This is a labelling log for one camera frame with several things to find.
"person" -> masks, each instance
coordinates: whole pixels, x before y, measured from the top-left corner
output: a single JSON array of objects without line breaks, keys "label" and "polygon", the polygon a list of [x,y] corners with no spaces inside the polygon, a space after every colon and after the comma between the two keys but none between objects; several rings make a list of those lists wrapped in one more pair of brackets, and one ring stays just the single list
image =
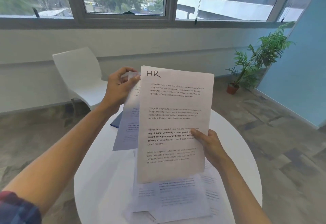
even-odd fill
[{"label": "person", "polygon": [[[105,96],[65,136],[20,172],[0,193],[0,223],[38,224],[74,176],[92,142],[126,100],[140,77],[122,77],[130,67],[111,74]],[[195,129],[191,134],[204,147],[206,158],[220,173],[236,224],[270,224],[217,134]]]}]

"hand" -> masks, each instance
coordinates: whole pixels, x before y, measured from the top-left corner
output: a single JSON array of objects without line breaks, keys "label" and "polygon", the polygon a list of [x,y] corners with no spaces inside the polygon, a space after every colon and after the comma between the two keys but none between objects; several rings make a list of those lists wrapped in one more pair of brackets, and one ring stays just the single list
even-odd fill
[{"label": "hand", "polygon": [[218,135],[215,131],[209,129],[208,136],[204,133],[192,128],[191,134],[203,145],[204,153],[207,160],[217,169],[221,168],[221,165],[226,160],[231,160],[222,147]]},{"label": "hand", "polygon": [[100,106],[110,109],[111,114],[115,114],[119,110],[120,105],[125,102],[130,90],[140,80],[139,75],[129,80],[128,76],[121,77],[129,71],[137,72],[134,68],[122,67],[108,77],[108,86]]}]

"tabletop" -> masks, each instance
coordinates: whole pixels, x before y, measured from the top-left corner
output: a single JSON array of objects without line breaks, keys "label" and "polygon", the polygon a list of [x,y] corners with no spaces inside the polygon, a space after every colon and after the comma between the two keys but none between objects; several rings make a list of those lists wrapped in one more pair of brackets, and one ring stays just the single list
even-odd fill
[{"label": "tabletop", "polygon": [[[104,125],[75,174],[74,194],[82,224],[127,223],[123,211],[131,198],[134,162],[130,158],[133,153],[130,150],[112,151],[118,129],[110,126],[122,110],[123,105]],[[209,127],[216,131],[223,148],[262,205],[260,175],[247,143],[226,119],[213,110]],[[224,187],[220,192],[227,200]],[[228,201],[226,206],[232,213]]]}]

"chair backrest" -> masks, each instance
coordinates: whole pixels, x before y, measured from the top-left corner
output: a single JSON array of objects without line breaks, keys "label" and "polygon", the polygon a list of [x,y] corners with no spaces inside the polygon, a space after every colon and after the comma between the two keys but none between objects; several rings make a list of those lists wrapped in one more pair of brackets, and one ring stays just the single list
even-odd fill
[{"label": "chair backrest", "polygon": [[53,54],[52,57],[63,81],[70,89],[92,84],[102,77],[98,61],[88,47]]}]

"plaid shirt sleeve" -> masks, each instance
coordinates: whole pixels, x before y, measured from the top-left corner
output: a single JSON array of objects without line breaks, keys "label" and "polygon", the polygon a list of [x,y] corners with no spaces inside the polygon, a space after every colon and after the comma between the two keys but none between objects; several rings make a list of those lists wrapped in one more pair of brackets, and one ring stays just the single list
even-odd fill
[{"label": "plaid shirt sleeve", "polygon": [[39,208],[14,192],[0,192],[0,224],[41,224]]}]

